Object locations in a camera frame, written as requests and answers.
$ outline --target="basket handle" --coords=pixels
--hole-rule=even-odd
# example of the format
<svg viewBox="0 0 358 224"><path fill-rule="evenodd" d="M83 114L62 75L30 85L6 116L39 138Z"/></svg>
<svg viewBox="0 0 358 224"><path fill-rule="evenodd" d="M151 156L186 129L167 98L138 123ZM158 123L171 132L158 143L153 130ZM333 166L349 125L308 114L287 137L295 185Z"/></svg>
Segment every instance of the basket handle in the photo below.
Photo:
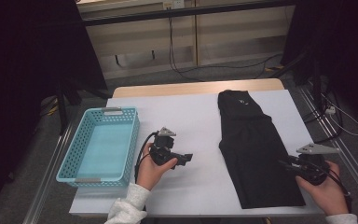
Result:
<svg viewBox="0 0 358 224"><path fill-rule="evenodd" d="M76 178L75 183L101 183L101 178Z"/></svg>
<svg viewBox="0 0 358 224"><path fill-rule="evenodd" d="M121 107L119 107L119 106L104 107L104 108L101 108L101 111L102 111L103 114L106 115L106 116L122 115L122 114L123 114L123 110L122 110Z"/></svg>

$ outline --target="metal bracket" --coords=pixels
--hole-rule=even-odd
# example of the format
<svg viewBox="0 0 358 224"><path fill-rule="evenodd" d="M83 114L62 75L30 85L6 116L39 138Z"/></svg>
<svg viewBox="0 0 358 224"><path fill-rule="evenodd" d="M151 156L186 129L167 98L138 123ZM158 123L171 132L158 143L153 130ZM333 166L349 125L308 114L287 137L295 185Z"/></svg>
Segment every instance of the metal bracket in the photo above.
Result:
<svg viewBox="0 0 358 224"><path fill-rule="evenodd" d="M122 115L123 114L123 110L119 106L104 107L104 108L101 108L101 111L103 112L103 114L105 116L114 116L114 115Z"/></svg>
<svg viewBox="0 0 358 224"><path fill-rule="evenodd" d="M339 148L335 147L325 147L318 144L308 144L304 147L299 148L296 152L303 153L303 154L332 154L332 153L338 153Z"/></svg>
<svg viewBox="0 0 358 224"><path fill-rule="evenodd" d="M159 132L158 136L176 136L176 133L173 131L167 129L166 127L163 127Z"/></svg>

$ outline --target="human hand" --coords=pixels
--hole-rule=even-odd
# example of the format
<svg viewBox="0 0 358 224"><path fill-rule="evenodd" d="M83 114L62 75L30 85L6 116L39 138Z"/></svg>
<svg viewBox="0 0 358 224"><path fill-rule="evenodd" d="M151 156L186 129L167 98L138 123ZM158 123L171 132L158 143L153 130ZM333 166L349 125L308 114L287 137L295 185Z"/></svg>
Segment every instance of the human hand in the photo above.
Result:
<svg viewBox="0 0 358 224"><path fill-rule="evenodd" d="M330 170L339 176L338 165L331 161L327 161L327 163L330 165ZM300 176L296 176L296 181L301 188L310 194L327 216L349 213L341 187L329 176L319 186L313 186Z"/></svg>
<svg viewBox="0 0 358 224"><path fill-rule="evenodd" d="M144 187L145 189L151 190L157 185L162 175L173 168L178 162L178 159L173 158L170 161L158 166L153 162L153 159L149 155L149 149L152 143L147 143L143 149L142 156L143 160L139 166L137 185Z"/></svg>

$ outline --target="wire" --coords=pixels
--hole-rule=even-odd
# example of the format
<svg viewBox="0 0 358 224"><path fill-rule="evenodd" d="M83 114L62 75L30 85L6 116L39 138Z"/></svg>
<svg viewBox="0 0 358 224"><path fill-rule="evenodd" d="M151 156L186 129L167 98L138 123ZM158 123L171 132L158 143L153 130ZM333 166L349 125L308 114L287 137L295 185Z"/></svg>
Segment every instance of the wire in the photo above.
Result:
<svg viewBox="0 0 358 224"><path fill-rule="evenodd" d="M186 77L184 75L184 73L188 73L194 70L199 70L199 69L203 69L203 68L233 68L233 69L241 69L241 68L248 68L248 67L254 67L254 66L258 66L260 64L263 64L263 70L261 71L260 74L258 74L256 77L254 77L254 79L260 77L261 75L263 75L264 70L266 68L266 62L268 62L269 60L278 57L278 56L282 56L281 53L279 54L275 54L273 56L270 56L269 58L267 58L266 60L263 60L260 63L255 63L255 64L250 64L250 65L244 65L244 66L226 66L226 65L207 65L207 66L198 66L195 68L190 68L184 71L180 71L177 66L176 66L176 62L175 62L175 58L174 58L174 52L173 52L173 38L172 38L172 33L173 33L173 28L172 28L172 18L168 18L169 22L170 22L170 66L171 69L178 73L181 77L187 78L187 79L192 79L192 80L196 80L196 81L201 81L204 82L204 80L198 79L198 78L193 78L193 77Z"/></svg>
<svg viewBox="0 0 358 224"><path fill-rule="evenodd" d="M272 221L271 221L271 218L270 218L270 217L265 217L264 222L265 222L266 224L272 224Z"/></svg>
<svg viewBox="0 0 358 224"><path fill-rule="evenodd" d="M173 53L173 38L172 38L172 32L173 32L173 28L172 28L172 18L169 17L168 18L169 22L170 22L170 66L171 69L176 72L177 74L179 74L181 77L187 78L187 79L191 79L191 80L196 80L196 81L200 81L200 82L204 82L204 80L198 79L198 78L193 78L193 77L186 77L185 75L183 75L183 72L180 72L179 69L176 67L176 62L175 62L175 57L174 57L174 53Z"/></svg>
<svg viewBox="0 0 358 224"><path fill-rule="evenodd" d="M334 176L332 176L329 172L326 172L322 167L316 165L315 163L311 162L311 161L306 161L306 160L302 160L300 158L297 158L299 161L302 161L310 166L313 166L314 168L318 169L319 171L321 171L322 173L326 174L328 177L330 177L334 182L336 182L336 184L339 185L339 187L342 190L342 193L344 194L345 197L345 202L347 204L348 207L348 211L351 213L351 194L348 192L348 190L345 188L345 186L342 184L341 180L339 179L339 176L336 172L332 171L329 168L329 172L333 172L334 175L336 175L338 178L335 178Z"/></svg>
<svg viewBox="0 0 358 224"><path fill-rule="evenodd" d="M316 108L310 114L313 114L313 113L317 112L318 110L319 110L319 108ZM322 116L325 115L326 110L327 110L327 105L324 104L324 108L322 108L321 113L319 113L319 115L317 117L310 119L310 120L304 120L304 123L310 123L310 122L315 121L316 119L321 118Z"/></svg>
<svg viewBox="0 0 358 224"><path fill-rule="evenodd" d="M331 105L333 105L338 111L342 112L343 114L345 114L346 116L348 116L350 119L352 119L357 125L358 125L358 121L356 119L354 119L351 115L349 115L348 113L346 113L345 111L343 111L341 108L339 108L339 106L337 105L334 105L330 100L328 100L328 98L326 98L323 94L322 94L322 97L324 97L326 99L326 101L328 101ZM340 128L342 129L344 132L346 133L349 133L351 135L355 135L355 136L358 136L358 133L351 133L350 131L344 129L342 127L342 125L338 124L334 119L333 117L331 116L330 114L330 119Z"/></svg>
<svg viewBox="0 0 358 224"><path fill-rule="evenodd" d="M338 99L337 99L336 94L333 92L333 90L330 90L330 91L333 93L333 96L334 96L334 98L335 98L335 101L337 102L337 105L338 105L338 107L339 107L339 102L338 102ZM324 96L323 93L321 93L321 95L322 95L322 97L326 100L326 101L325 101L325 105L326 105L326 102L329 102L330 104L332 104L331 101L328 100L328 97L327 97L327 96ZM324 112L325 112L325 110L323 110L323 112L322 112L317 118L312 119L312 120L310 120L310 121L314 121L314 120L316 120L316 119L320 119L320 118L324 115ZM336 133L333 134L332 136L329 136L329 137L327 137L327 138L325 138L325 139L322 139L322 140L314 141L315 144L320 144L320 143L322 143L322 142L332 140L332 139L334 139L334 138L336 138L336 137L338 137L338 136L340 136L340 135L342 134L342 130L343 130L343 120L342 120L341 111L338 110L338 113L336 113L336 116L337 116L338 123L339 123L339 125L338 125L339 129L338 129L338 130L336 131Z"/></svg>
<svg viewBox="0 0 358 224"><path fill-rule="evenodd" d="M40 106L40 110L46 109L51 103L57 100L57 96L52 96L50 100L48 100L45 104Z"/></svg>
<svg viewBox="0 0 358 224"><path fill-rule="evenodd" d="M142 144L141 150L139 151L139 154L138 154L138 159L136 160L136 163L135 163L135 174L134 174L135 183L136 183L136 180L138 179L139 166L141 165L142 160L143 160L147 155L149 155L149 154L147 154L147 155L145 155L145 157L143 157L143 158L141 159L141 157L142 157L142 152L144 151L144 148L145 148L145 146L146 146L146 143L147 143L147 141L149 141L149 139L150 139L152 136L156 136L157 134L158 134L158 132L149 134L149 135L146 137L144 143Z"/></svg>

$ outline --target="black pants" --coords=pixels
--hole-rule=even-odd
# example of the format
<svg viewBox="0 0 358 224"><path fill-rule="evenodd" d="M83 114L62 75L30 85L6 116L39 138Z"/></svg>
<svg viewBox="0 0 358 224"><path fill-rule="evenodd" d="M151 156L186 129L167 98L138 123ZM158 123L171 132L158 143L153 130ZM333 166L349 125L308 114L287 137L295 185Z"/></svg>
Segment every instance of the black pants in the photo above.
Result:
<svg viewBox="0 0 358 224"><path fill-rule="evenodd" d="M287 161L288 154L271 117L247 91L220 92L218 106L219 147L241 207L305 205L294 177L278 163Z"/></svg>

